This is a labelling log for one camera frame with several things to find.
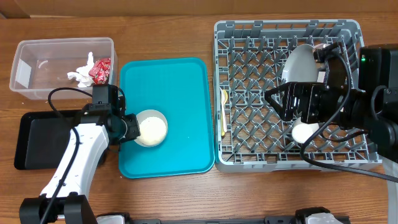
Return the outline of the grey bowl of rice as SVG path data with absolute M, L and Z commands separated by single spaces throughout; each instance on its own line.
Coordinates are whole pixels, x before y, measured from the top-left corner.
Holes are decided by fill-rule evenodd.
M 144 110 L 136 115 L 140 135 L 134 140 L 143 147 L 158 146 L 165 139 L 168 123 L 165 116 L 157 110 Z

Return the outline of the cream plastic cup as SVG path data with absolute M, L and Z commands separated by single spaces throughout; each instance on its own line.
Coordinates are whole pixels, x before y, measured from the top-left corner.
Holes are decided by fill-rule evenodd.
M 318 128 L 318 123 L 304 123 L 299 117 L 293 123 L 291 135 L 294 141 L 303 144 Z

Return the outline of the light grey plate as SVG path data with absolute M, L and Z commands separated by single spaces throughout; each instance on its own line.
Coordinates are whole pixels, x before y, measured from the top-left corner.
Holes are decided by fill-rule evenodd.
M 299 45 L 289 54 L 281 78 L 286 83 L 317 82 L 318 70 L 311 45 Z

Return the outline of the white pink-rimmed plate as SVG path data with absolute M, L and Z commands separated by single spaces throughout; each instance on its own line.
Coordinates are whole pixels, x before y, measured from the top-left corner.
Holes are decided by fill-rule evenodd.
M 325 47 L 329 46 L 329 44 L 317 44 L 313 46 L 313 52 L 318 50 L 324 49 Z

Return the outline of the yellow plastic spoon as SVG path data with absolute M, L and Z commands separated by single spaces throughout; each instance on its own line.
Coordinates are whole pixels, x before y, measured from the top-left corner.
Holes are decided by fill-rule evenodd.
M 222 124 L 221 136 L 223 137 L 227 132 L 225 106 L 226 106 L 226 102 L 228 100 L 228 94 L 227 94 L 226 90 L 220 89 L 220 95 L 221 95 L 221 124 Z

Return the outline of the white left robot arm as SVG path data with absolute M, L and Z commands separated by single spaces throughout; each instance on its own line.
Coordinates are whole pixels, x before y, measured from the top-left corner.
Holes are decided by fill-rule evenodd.
M 19 209 L 23 224 L 115 223 L 131 221 L 128 213 L 95 216 L 88 196 L 98 163 L 112 145 L 135 140 L 139 126 L 134 114 L 126 114 L 126 97 L 116 85 L 93 85 L 92 102 L 72 121 L 61 112 L 55 114 L 71 129 L 68 145 L 51 181 L 36 198 L 25 198 Z

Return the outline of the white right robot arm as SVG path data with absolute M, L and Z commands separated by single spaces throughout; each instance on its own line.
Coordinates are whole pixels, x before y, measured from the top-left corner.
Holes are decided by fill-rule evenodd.
M 361 174 L 388 182 L 388 222 L 397 223 L 397 45 L 382 44 L 359 50 L 358 87 L 353 88 L 351 68 L 343 58 L 343 44 L 336 42 L 320 49 L 309 48 L 309 61 L 292 70 L 292 78 L 267 90 L 265 100 L 280 119 L 290 121 L 295 113 L 303 123 L 320 123 L 302 144 L 300 157 L 307 163 L 331 170 Z M 306 81 L 314 63 L 326 64 L 322 82 Z M 331 124 L 358 133 L 341 138 L 347 141 L 365 134 L 382 157 L 385 173 L 316 161 L 305 150 L 313 138 L 322 136 Z

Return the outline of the grey dishwasher rack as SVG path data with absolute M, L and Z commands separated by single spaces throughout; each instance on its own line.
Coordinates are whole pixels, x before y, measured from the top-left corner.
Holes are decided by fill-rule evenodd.
M 294 141 L 291 121 L 282 121 L 265 100 L 265 91 L 285 83 L 281 78 L 289 54 L 299 45 L 343 44 L 343 58 L 358 87 L 359 50 L 367 47 L 354 20 L 219 21 L 214 27 L 216 166 L 223 172 L 303 170 L 314 166 L 300 157 L 302 144 Z M 326 64 L 316 62 L 318 82 Z M 221 95 L 226 90 L 227 132 L 221 136 Z M 376 146 L 357 128 L 329 125 L 305 153 L 316 161 L 372 169 L 382 163 Z

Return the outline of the black waste tray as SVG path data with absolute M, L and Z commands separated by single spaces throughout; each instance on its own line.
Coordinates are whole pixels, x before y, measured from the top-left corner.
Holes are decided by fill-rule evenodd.
M 70 128 L 53 111 L 28 112 L 20 121 L 14 167 L 56 169 L 68 146 Z

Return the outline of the clear plastic waste bin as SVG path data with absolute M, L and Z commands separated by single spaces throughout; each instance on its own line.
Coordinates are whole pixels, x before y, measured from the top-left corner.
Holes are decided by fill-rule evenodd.
M 75 77 L 77 69 L 104 58 L 111 60 L 108 83 L 117 84 L 118 56 L 109 37 L 23 40 L 14 56 L 10 90 L 30 100 L 46 100 L 55 88 L 72 87 L 91 93 Z

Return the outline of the teal plastic tray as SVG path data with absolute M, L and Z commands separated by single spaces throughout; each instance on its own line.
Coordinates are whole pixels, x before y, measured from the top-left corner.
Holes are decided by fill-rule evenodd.
M 120 72 L 126 113 L 161 112 L 165 139 L 154 147 L 125 142 L 119 170 L 129 179 L 198 174 L 215 163 L 207 68 L 199 58 L 129 62 Z

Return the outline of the red crumpled wrapper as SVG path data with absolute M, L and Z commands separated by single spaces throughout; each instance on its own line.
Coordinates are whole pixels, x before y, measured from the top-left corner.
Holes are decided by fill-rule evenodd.
M 111 59 L 102 58 L 97 60 L 93 68 L 89 71 L 89 76 L 94 81 L 94 84 L 107 84 L 110 76 Z

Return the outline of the crumpled white tissue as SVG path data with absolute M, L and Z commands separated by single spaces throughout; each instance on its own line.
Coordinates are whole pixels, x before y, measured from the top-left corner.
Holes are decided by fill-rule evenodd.
M 93 53 L 89 52 L 86 65 L 78 67 L 75 72 L 68 72 L 68 79 L 75 79 L 78 82 L 79 88 L 90 87 L 92 84 L 94 84 L 94 81 L 90 77 L 89 72 L 94 67 L 94 64 Z

